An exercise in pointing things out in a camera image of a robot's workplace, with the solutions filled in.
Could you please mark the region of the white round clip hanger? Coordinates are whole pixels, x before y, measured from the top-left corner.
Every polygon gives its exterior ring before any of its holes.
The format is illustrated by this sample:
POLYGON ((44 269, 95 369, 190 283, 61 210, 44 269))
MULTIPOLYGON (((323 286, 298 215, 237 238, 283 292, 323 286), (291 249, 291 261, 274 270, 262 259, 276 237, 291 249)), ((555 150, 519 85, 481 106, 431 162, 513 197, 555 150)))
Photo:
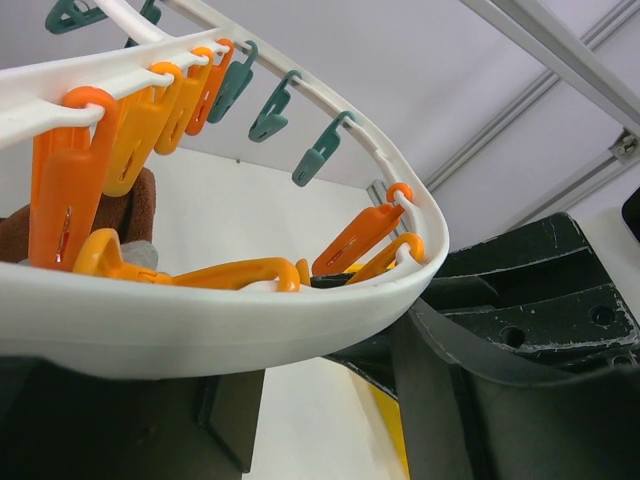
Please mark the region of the white round clip hanger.
MULTIPOLYGON (((204 30, 173 37, 127 3, 106 1, 105 13, 135 40, 133 48, 3 70, 2 146, 97 122, 99 107, 60 105, 72 87, 92 85, 120 98, 151 84, 155 61, 188 67, 196 61, 194 47, 216 47, 223 37, 237 45, 252 39, 201 1, 177 1, 174 8, 200 20, 204 30)), ((448 254, 449 232, 436 201, 389 138, 364 115, 350 126, 386 180, 411 187, 404 208, 426 244, 427 261, 401 248, 396 267, 376 278, 299 293, 155 287, 3 264, 2 354, 43 358, 105 378, 201 377, 324 356, 383 330, 433 279, 448 254)))

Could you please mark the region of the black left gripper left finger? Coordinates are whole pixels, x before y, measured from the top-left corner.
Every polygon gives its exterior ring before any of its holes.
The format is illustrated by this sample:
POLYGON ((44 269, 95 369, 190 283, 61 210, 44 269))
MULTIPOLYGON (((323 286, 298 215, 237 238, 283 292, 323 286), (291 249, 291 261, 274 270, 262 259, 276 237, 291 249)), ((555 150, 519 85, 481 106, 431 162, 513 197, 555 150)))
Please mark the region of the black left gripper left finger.
POLYGON ((106 380, 1 360, 4 479, 239 479, 265 373, 106 380))

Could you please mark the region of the grey sock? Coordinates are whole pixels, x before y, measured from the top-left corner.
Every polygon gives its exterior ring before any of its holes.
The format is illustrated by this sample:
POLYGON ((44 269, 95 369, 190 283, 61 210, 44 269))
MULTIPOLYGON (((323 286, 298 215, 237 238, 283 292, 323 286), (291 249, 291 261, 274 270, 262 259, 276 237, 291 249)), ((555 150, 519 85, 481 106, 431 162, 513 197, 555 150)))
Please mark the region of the grey sock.
POLYGON ((146 240, 137 240, 121 245, 123 261, 128 264, 156 270, 159 255, 156 248, 146 240))

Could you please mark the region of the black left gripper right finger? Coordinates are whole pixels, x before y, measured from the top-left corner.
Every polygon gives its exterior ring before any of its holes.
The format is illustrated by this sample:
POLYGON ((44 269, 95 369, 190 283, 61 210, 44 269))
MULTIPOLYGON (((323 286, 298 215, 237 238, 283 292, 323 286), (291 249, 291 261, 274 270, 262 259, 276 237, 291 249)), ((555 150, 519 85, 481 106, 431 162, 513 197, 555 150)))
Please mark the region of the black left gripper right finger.
POLYGON ((394 376, 414 479, 639 475, 635 365, 539 365, 417 301, 394 326, 394 376))

